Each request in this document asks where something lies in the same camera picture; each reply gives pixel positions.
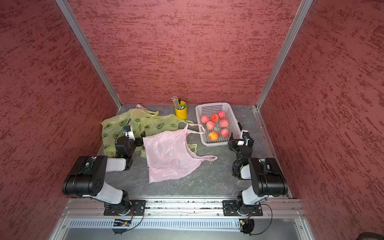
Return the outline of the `peach front orange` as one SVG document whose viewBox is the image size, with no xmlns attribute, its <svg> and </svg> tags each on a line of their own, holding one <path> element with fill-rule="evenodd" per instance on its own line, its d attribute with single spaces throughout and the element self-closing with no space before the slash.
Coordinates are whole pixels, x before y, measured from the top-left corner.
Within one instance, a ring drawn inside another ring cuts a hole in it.
<svg viewBox="0 0 384 240">
<path fill-rule="evenodd" d="M 216 131 L 212 131 L 209 133 L 210 141 L 217 141 L 219 139 L 219 134 Z"/>
</svg>

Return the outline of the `pink plastic bag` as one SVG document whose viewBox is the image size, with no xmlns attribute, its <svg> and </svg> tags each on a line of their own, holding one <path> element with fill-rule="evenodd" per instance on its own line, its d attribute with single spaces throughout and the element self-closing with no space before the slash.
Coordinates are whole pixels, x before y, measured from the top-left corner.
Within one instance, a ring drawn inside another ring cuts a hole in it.
<svg viewBox="0 0 384 240">
<path fill-rule="evenodd" d="M 177 131 L 165 131 L 143 138 L 149 183 L 184 178 L 196 170 L 202 162 L 213 162 L 218 159 L 213 155 L 198 156 L 191 151 L 187 144 L 187 136 L 203 135 L 206 131 L 193 131 L 188 129 L 189 126 L 193 124 L 187 124 Z"/>
</svg>

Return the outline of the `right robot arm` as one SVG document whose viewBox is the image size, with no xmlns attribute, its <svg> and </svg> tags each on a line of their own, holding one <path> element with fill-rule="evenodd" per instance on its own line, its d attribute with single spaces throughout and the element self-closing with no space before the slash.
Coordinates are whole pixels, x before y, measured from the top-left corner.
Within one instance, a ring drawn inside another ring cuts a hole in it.
<svg viewBox="0 0 384 240">
<path fill-rule="evenodd" d="M 286 196 L 288 184 L 275 158 L 253 158 L 254 140 L 248 131 L 242 130 L 238 139 L 231 133 L 228 146 L 236 153 L 232 164 L 232 176 L 238 180 L 250 180 L 251 186 L 240 191 L 234 201 L 223 201 L 225 216 L 261 216 L 261 203 L 269 198 Z"/>
</svg>

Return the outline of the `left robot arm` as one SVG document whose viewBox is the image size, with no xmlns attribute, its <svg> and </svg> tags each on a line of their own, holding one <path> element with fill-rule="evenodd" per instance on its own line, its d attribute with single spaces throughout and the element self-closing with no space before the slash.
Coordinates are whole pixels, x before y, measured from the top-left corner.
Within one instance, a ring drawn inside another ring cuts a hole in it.
<svg viewBox="0 0 384 240">
<path fill-rule="evenodd" d="M 67 175 L 62 192 L 64 195 L 91 198 L 102 202 L 105 216 L 143 216 L 145 201 L 130 200 L 126 191 L 117 189 L 105 182 L 106 173 L 122 172 L 131 169 L 136 147 L 143 146 L 142 132 L 134 139 L 133 133 L 117 138 L 117 157 L 81 156 L 78 157 Z"/>
</svg>

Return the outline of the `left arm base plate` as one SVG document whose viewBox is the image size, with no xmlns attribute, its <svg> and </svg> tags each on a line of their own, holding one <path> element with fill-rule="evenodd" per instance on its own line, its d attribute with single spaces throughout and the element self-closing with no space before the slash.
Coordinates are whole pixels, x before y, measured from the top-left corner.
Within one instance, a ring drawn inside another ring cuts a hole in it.
<svg viewBox="0 0 384 240">
<path fill-rule="evenodd" d="M 147 201 L 128 200 L 127 202 L 112 205 L 104 204 L 104 216 L 117 216 L 127 218 L 129 216 L 143 216 Z"/>
</svg>

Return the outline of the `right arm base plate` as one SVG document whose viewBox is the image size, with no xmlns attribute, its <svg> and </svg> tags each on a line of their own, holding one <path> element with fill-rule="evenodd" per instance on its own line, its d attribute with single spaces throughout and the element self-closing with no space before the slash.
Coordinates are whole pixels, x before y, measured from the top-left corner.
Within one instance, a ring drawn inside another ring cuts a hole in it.
<svg viewBox="0 0 384 240">
<path fill-rule="evenodd" d="M 224 216 L 262 216 L 263 210 L 260 204 L 245 205 L 241 201 L 224 200 L 222 201 Z"/>
</svg>

